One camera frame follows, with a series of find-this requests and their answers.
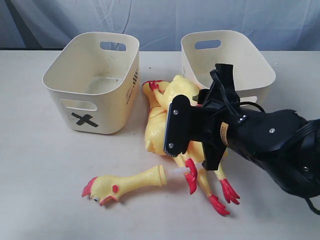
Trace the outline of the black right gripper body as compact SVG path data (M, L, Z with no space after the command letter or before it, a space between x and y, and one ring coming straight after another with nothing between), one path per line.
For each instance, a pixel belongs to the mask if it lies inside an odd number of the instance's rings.
M247 153L243 127L227 108L192 106L189 120L189 154L194 160L220 160L227 148Z

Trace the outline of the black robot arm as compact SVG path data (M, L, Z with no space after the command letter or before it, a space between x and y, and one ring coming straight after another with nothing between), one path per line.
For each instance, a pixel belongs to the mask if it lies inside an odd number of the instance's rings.
M303 199L320 194L320 122L292 109L265 112L248 102L218 99L191 105L184 95L168 106L164 151L172 157L190 142L203 148L201 164L215 171L230 149L263 169L286 193Z

